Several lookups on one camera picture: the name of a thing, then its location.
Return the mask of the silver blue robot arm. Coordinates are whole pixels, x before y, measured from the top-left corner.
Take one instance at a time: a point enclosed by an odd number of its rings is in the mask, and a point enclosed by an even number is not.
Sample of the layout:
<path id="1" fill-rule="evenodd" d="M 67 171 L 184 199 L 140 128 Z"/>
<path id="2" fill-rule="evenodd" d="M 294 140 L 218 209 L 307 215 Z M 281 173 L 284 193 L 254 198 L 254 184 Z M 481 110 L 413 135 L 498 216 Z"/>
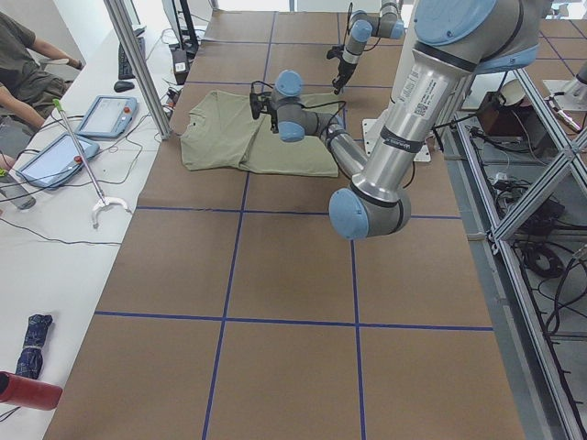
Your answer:
<path id="1" fill-rule="evenodd" d="M 253 118 L 267 114 L 284 142 L 318 137 L 349 177 L 330 198 L 329 219 L 346 239 L 393 234 L 410 218 L 404 175 L 438 120 L 458 81 L 472 74 L 508 72 L 532 63 L 548 1 L 421 1 L 407 43 L 414 63 L 388 108 L 375 146 L 366 154 L 335 115 L 302 104 L 301 76 L 282 71 L 272 90 L 251 92 Z"/>
<path id="2" fill-rule="evenodd" d="M 332 81 L 334 94 L 339 94 L 349 82 L 371 38 L 400 39 L 404 36 L 403 3 L 381 1 L 378 16 L 370 16 L 362 10 L 352 11 L 352 5 L 349 6 L 346 39 L 327 52 L 328 60 L 338 60 L 338 73 Z"/>

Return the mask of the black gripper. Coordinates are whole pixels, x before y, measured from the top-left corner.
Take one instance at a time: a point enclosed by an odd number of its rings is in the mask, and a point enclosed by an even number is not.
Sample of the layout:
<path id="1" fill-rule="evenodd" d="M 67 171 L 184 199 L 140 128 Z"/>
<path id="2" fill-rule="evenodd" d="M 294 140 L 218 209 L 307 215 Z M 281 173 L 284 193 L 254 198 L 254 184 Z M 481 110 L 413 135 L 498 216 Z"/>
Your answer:
<path id="1" fill-rule="evenodd" d="M 269 115 L 271 118 L 271 132 L 279 133 L 277 110 L 273 106 L 271 92 L 249 93 L 249 106 L 254 120 L 260 118 L 261 114 Z"/>
<path id="2" fill-rule="evenodd" d="M 332 81 L 333 93 L 339 95 L 358 65 L 358 56 L 350 53 L 344 45 L 335 45 L 327 52 L 327 59 L 338 59 L 338 74 Z"/>

